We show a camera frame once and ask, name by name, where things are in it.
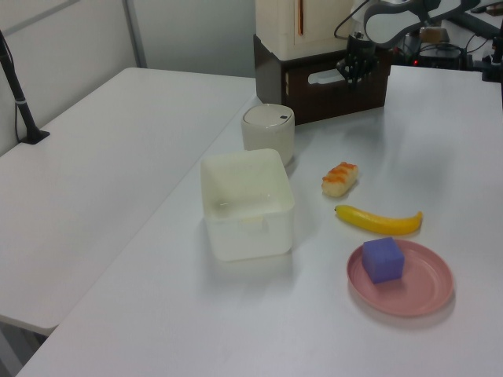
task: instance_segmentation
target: yellow banana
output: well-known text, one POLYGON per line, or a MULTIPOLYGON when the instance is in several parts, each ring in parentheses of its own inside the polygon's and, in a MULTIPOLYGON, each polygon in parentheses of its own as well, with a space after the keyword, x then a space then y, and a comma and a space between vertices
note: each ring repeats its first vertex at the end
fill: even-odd
POLYGON ((384 218, 346 205, 337 206, 336 213, 341 220, 352 225, 389 236, 412 233, 421 227, 423 219, 423 213, 420 211, 411 218, 384 218))

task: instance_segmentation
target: wooden box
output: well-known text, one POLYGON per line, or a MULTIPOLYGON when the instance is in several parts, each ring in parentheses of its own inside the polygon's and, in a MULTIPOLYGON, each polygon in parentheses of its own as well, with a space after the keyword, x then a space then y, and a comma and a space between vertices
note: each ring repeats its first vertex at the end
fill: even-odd
POLYGON ((378 68, 356 87, 345 81, 310 84, 312 73, 335 69, 346 51, 279 60, 256 35, 253 40, 257 96, 263 103, 291 108, 296 125, 384 106, 391 51, 376 52, 378 68))

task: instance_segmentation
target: pink plate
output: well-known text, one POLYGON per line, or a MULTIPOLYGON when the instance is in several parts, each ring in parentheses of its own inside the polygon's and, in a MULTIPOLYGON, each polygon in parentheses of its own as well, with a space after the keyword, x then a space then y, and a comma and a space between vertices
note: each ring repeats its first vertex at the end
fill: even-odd
POLYGON ((374 284, 363 268, 361 245, 347 261, 351 285, 368 304, 396 316, 420 316, 443 306, 454 290, 449 266, 418 243, 395 241, 405 256, 402 279, 374 284))

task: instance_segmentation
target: purple block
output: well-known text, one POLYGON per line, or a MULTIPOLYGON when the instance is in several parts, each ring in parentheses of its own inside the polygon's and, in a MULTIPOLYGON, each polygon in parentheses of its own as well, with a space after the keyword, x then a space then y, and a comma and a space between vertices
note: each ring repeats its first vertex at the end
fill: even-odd
POLYGON ((363 243, 363 268, 369 274, 374 283, 382 283, 388 280, 402 277, 405 258, 393 238, 363 243))

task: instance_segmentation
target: lid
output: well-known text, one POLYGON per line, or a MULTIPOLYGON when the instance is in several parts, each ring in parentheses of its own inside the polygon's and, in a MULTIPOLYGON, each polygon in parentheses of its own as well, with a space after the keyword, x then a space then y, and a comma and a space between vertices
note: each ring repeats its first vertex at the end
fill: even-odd
POLYGON ((293 111, 280 104, 261 104, 249 109, 243 120, 257 126, 279 126, 293 117, 293 111))

